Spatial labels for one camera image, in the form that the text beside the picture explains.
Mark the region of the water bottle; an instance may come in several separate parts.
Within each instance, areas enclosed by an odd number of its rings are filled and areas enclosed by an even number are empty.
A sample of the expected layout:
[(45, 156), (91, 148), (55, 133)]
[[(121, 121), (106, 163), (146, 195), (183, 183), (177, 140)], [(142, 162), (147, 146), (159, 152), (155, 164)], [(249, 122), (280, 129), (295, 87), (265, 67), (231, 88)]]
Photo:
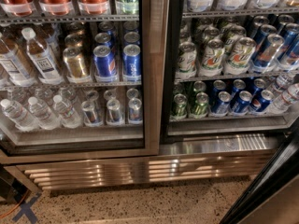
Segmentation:
[(54, 130), (61, 125), (60, 119), (45, 101), (36, 97), (30, 97), (28, 99), (28, 108), (42, 129)]
[(61, 95), (55, 95), (53, 108), (58, 113), (65, 128), (75, 129), (81, 125), (81, 115), (68, 99)]
[(30, 132), (39, 128), (35, 117), (19, 102), (3, 99), (1, 107), (3, 114), (13, 121), (20, 131)]

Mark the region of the blue pepsi can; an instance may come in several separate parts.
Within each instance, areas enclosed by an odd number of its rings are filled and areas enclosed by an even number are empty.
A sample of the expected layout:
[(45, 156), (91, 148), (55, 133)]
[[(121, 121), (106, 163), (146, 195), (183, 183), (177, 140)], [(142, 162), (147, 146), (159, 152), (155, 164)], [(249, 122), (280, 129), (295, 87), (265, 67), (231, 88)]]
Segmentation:
[(114, 53), (108, 46), (100, 45), (93, 50), (93, 63), (98, 77), (106, 82), (118, 79), (118, 71)]
[(230, 104), (230, 112), (233, 115), (245, 115), (248, 112), (252, 95), (248, 91), (241, 91)]
[(138, 45), (127, 45), (122, 52), (123, 74), (129, 81), (141, 79), (141, 50)]
[(228, 106), (231, 102), (231, 94), (221, 91), (214, 105), (210, 108), (210, 114), (214, 117), (224, 117), (228, 113)]

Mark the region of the blue Pepsi can lower left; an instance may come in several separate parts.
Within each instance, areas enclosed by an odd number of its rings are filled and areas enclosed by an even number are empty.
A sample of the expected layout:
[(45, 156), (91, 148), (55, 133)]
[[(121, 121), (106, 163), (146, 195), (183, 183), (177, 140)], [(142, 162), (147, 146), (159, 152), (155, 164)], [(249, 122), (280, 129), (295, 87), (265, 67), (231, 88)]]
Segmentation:
[(231, 94), (221, 91), (214, 105), (210, 108), (210, 114), (214, 117), (224, 117), (228, 113), (228, 106), (231, 102)]

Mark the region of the front 7up can left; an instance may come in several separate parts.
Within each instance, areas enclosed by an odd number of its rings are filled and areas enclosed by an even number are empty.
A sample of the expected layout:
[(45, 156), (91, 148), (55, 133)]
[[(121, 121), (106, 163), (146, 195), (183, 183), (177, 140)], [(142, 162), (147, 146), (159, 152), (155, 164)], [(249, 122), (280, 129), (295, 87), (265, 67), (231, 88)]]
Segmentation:
[(193, 42), (183, 42), (178, 47), (176, 78), (187, 79), (196, 73), (197, 51)]

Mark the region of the blue Pepsi can lower middle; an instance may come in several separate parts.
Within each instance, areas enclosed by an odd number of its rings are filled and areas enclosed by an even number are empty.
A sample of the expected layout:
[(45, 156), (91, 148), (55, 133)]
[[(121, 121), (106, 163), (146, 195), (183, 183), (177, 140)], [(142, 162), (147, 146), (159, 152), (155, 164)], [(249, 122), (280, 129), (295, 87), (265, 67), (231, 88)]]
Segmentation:
[(248, 91), (241, 91), (230, 104), (230, 112), (233, 115), (245, 115), (248, 112), (252, 95)]

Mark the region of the green soda can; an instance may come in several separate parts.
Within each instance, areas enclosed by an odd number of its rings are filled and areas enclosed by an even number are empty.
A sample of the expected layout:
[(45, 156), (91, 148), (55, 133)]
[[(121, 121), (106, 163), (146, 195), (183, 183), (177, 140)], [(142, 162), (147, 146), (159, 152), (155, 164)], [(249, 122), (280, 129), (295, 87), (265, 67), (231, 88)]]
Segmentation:
[(171, 115), (174, 119), (183, 119), (187, 115), (187, 98), (184, 94), (178, 93), (172, 102)]

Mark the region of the left water bottle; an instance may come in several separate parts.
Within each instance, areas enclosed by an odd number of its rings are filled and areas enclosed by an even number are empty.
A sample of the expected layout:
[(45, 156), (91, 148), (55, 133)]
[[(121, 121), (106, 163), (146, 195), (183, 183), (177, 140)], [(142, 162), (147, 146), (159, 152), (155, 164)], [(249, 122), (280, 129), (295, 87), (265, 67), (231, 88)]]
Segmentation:
[(20, 131), (30, 132), (39, 128), (35, 117), (19, 102), (3, 99), (1, 107), (3, 114), (13, 121)]

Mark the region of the tea bottle white cap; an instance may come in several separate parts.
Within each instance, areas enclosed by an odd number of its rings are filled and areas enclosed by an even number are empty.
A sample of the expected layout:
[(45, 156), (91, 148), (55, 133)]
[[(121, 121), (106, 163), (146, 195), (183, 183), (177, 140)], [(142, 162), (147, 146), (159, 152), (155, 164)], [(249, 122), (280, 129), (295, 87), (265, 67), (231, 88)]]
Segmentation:
[(41, 81), (59, 84), (63, 79), (61, 67), (46, 40), (30, 27), (23, 28), (21, 34), (26, 41), (26, 53), (41, 75)]

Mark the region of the front right blue Pepsi can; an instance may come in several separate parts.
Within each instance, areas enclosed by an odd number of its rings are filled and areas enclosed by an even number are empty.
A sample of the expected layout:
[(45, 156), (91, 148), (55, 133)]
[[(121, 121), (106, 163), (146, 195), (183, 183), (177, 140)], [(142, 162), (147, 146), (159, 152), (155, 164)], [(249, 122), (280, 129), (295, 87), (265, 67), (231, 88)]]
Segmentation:
[(123, 74), (129, 81), (141, 79), (141, 50), (138, 45), (127, 45), (122, 52)]

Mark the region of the right water bottle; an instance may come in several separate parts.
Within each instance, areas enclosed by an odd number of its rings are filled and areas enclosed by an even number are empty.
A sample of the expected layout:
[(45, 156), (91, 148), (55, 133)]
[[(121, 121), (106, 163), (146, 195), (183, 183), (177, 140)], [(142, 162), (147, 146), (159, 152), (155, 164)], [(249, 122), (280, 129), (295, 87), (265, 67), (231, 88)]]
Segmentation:
[(55, 95), (53, 108), (58, 113), (65, 128), (75, 129), (81, 125), (81, 115), (68, 99), (61, 95)]

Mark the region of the front left blue Pepsi can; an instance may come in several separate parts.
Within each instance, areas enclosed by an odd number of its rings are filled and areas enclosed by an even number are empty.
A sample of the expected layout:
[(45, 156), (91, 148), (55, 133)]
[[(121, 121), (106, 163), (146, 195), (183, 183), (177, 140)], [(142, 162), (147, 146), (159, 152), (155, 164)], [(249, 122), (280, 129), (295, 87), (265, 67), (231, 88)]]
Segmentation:
[(108, 46), (100, 45), (93, 50), (93, 63), (98, 77), (106, 82), (118, 79), (118, 71), (114, 53)]

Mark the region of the fridge glass door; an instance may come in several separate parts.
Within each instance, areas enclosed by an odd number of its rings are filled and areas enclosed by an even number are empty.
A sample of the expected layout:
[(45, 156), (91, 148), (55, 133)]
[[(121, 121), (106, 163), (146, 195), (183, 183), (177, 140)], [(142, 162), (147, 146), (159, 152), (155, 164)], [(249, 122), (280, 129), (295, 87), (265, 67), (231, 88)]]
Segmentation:
[(232, 205), (219, 224), (274, 223), (298, 197), (299, 135), (292, 133)]
[[(83, 14), (78, 0), (1, 0), (1, 101), (14, 100), (28, 111), (28, 99), (45, 101), (61, 125), (20, 131), (1, 107), (1, 161), (27, 170), (30, 166), (105, 163), (140, 159), (158, 151), (162, 105), (165, 39), (169, 0), (139, 0), (139, 12), (119, 14), (116, 0), (108, 0), (105, 14)], [(59, 84), (41, 81), (26, 53), (21, 30), (30, 27), (51, 47), (61, 67)], [(101, 80), (93, 63), (93, 50), (110, 47), (118, 79)], [(123, 74), (122, 52), (138, 45), (141, 79)], [(79, 48), (90, 68), (92, 82), (75, 84), (67, 79), (63, 60), (66, 48)], [(75, 129), (65, 128), (53, 108), (53, 97), (68, 99), (81, 115)]]

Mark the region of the middle water bottle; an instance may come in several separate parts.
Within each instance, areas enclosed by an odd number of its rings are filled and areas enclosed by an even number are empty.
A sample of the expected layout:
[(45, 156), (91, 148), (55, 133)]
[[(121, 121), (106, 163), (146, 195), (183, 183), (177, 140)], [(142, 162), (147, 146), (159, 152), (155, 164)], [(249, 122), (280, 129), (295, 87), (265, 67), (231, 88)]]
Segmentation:
[(61, 125), (60, 119), (45, 101), (36, 97), (30, 97), (28, 99), (28, 108), (42, 129), (54, 130)]

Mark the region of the gold soda can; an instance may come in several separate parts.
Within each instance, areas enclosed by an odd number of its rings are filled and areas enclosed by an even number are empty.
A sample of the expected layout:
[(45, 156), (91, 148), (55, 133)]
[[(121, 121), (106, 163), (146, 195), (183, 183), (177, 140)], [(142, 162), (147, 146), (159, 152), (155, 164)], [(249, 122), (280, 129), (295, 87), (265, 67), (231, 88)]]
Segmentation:
[(71, 83), (82, 84), (92, 82), (90, 68), (79, 48), (66, 48), (63, 60), (67, 68), (67, 79)]

